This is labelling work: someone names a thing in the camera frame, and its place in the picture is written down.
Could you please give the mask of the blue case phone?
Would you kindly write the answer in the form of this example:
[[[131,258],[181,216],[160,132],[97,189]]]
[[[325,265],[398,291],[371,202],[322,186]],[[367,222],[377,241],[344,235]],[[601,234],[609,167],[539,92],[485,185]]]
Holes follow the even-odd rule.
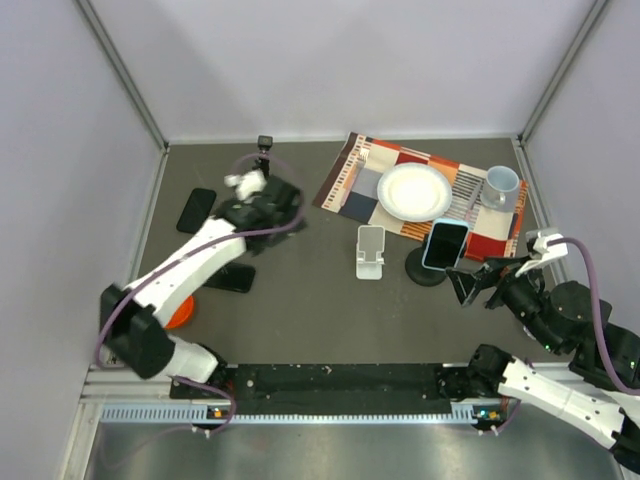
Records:
[[[455,267],[463,255],[469,231],[470,226],[464,220],[436,219],[425,243],[422,266],[437,271]]]

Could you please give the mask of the black round phone stand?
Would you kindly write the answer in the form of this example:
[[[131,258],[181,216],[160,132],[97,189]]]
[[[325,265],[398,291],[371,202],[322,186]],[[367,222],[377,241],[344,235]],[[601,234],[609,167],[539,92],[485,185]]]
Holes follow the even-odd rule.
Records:
[[[422,248],[415,248],[407,255],[404,264],[407,276],[412,282],[423,287],[440,285],[447,279],[446,273],[424,267],[423,252]]]

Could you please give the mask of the white folding phone stand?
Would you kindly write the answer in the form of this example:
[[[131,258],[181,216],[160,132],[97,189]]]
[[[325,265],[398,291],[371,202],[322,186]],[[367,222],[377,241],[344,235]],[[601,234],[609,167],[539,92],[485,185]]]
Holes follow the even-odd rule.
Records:
[[[378,225],[360,225],[357,230],[356,269],[358,280],[381,280],[385,264],[386,230]]]

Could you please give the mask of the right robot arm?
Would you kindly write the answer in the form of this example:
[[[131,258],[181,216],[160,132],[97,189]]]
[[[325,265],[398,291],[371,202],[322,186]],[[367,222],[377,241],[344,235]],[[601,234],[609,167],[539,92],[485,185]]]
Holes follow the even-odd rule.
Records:
[[[639,399],[616,387],[604,368],[597,340],[603,337],[620,381],[639,385],[639,338],[610,323],[611,305],[601,301],[605,320],[593,325],[591,291],[577,281],[547,289],[541,269],[524,272],[525,258],[489,258],[475,271],[449,267],[459,303],[467,307],[486,289],[489,310],[507,308],[525,332],[552,355],[568,355],[570,372],[600,391],[598,399],[554,381],[514,354],[497,346],[479,345],[449,391],[465,398],[511,397],[529,403],[573,426],[612,454],[622,467],[639,470]]]

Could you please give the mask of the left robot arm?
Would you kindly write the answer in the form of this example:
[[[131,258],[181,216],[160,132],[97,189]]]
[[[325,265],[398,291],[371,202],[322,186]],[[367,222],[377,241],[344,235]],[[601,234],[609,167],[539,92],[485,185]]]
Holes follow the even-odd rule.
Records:
[[[214,274],[245,253],[282,241],[303,220],[303,193],[258,172],[238,179],[234,197],[220,203],[196,233],[163,263],[100,298],[99,344],[143,380],[181,377],[205,396],[226,387],[221,359],[210,349],[168,333],[179,307]]]

